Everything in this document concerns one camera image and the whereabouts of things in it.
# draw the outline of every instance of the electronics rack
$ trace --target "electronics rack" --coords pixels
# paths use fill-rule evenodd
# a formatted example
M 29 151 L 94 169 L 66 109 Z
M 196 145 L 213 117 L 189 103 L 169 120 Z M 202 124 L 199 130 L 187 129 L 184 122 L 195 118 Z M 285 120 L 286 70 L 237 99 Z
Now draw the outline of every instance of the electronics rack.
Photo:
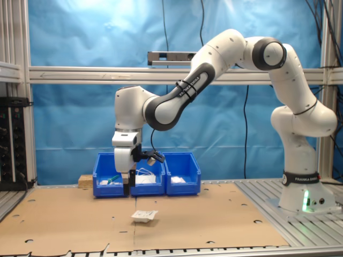
M 24 108 L 27 98 L 0 97 L 0 191 L 26 190 L 27 181 Z

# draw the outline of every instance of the wooden block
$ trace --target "wooden block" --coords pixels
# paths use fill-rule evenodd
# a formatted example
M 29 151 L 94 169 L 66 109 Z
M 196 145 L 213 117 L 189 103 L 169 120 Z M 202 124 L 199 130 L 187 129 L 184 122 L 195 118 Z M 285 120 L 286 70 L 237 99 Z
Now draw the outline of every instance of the wooden block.
M 92 175 L 81 175 L 79 178 L 79 188 L 92 188 L 93 187 L 93 176 Z

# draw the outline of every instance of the white paper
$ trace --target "white paper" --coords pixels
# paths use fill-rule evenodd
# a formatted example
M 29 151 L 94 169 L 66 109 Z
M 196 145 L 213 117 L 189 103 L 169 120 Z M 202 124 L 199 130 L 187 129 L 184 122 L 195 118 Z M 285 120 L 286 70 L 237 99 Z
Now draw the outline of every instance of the white paper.
M 171 177 L 171 180 L 172 180 L 171 182 L 175 183 L 175 184 L 177 184 L 177 183 L 186 183 L 186 181 L 184 181 L 183 178 L 178 177 L 178 176 Z
M 155 218 L 156 213 L 158 213 L 158 210 L 138 210 L 131 217 L 134 219 L 135 222 L 147 223 L 148 221 L 152 221 Z
M 136 175 L 136 184 L 156 184 L 155 175 Z

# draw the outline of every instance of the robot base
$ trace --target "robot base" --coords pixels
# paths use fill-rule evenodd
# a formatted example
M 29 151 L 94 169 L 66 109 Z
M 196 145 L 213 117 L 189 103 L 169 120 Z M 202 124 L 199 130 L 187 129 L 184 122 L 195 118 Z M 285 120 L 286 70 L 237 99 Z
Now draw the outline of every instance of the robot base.
M 270 199 L 269 205 L 289 222 L 296 217 L 341 213 L 334 194 L 322 183 L 285 186 L 280 202 L 279 199 Z

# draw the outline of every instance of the green light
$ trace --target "green light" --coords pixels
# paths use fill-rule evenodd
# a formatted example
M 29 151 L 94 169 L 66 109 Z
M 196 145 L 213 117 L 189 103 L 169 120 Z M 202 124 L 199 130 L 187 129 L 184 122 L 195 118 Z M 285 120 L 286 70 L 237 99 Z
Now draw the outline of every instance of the green light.
M 306 211 L 307 209 L 307 199 L 309 198 L 309 191 L 306 190 L 305 193 L 304 193 L 304 202 L 303 202 L 303 205 L 302 205 L 302 211 Z

